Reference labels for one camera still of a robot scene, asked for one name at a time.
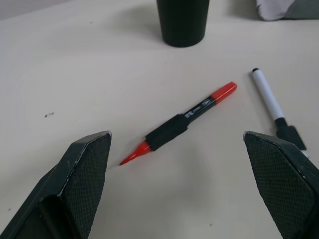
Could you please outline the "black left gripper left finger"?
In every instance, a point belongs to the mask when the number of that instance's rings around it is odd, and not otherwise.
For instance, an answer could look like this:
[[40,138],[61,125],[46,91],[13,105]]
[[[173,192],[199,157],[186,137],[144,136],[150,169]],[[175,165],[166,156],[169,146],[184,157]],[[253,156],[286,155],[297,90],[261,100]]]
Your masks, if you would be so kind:
[[2,239],[86,239],[101,200],[112,134],[73,142],[36,184]]

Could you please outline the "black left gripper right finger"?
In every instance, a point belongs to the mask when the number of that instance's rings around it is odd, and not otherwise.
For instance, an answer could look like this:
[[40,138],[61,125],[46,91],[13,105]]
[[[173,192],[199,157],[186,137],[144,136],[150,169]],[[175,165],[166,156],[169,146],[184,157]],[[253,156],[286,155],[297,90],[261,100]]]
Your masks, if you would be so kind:
[[284,239],[319,237],[319,170],[292,143],[243,135],[258,191]]

